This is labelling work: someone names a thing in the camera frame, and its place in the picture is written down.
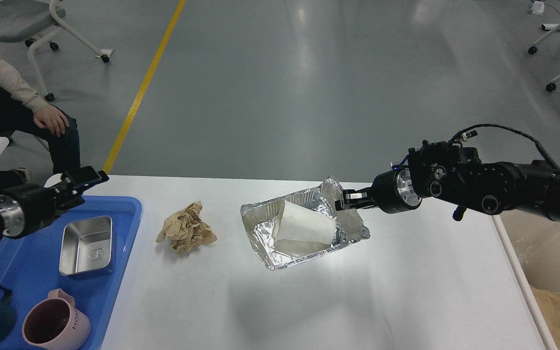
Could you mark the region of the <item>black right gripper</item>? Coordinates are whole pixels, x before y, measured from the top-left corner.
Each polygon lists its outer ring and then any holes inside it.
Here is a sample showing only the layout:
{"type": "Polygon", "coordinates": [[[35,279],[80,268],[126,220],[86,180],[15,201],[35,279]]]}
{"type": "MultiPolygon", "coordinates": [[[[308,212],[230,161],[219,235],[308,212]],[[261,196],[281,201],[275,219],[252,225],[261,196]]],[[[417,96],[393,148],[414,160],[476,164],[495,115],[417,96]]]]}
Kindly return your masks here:
{"type": "Polygon", "coordinates": [[[336,211],[379,208],[385,213],[402,213],[417,209],[421,203],[409,169],[396,169],[375,177],[371,188],[342,190],[334,207],[336,211]]]}

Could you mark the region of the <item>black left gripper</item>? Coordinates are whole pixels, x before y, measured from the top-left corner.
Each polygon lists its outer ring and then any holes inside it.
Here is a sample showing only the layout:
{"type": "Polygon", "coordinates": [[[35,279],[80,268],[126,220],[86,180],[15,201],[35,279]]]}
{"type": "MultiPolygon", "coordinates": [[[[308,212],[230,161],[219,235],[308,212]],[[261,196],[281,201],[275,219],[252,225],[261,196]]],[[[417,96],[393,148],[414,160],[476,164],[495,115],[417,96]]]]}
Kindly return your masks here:
{"type": "Polygon", "coordinates": [[[84,166],[64,172],[49,188],[23,184],[0,191],[1,234],[20,239],[53,224],[85,191],[109,181],[103,170],[84,166]]]}

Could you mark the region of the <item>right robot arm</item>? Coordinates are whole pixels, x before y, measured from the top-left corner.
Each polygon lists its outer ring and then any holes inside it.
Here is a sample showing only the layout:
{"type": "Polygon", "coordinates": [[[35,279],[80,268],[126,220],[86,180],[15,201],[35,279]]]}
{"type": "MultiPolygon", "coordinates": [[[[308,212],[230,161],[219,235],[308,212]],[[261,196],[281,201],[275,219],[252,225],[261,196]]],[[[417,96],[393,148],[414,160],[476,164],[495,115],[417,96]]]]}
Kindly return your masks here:
{"type": "Polygon", "coordinates": [[[560,166],[542,144],[508,127],[533,142],[542,158],[531,164],[482,162],[476,148],[463,146],[476,137],[477,128],[461,129],[447,141],[424,140],[410,148],[402,162],[375,177],[371,186],[344,189],[335,209],[401,213],[417,209],[425,198],[436,198],[457,206],[455,221],[461,221],[468,209],[487,215],[516,209],[560,222],[560,166]]]}

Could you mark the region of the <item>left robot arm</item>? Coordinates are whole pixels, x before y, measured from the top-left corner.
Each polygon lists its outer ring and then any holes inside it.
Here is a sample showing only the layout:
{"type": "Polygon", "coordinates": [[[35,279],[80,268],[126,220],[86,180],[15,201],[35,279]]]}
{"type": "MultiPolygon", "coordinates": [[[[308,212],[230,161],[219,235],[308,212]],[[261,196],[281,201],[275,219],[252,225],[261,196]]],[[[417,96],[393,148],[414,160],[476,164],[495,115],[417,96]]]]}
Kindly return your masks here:
{"type": "Polygon", "coordinates": [[[11,186],[0,183],[0,241],[21,239],[53,224],[65,212],[85,203],[82,195],[109,181],[103,170],[92,166],[72,169],[60,181],[45,188],[31,182],[11,186]]]}

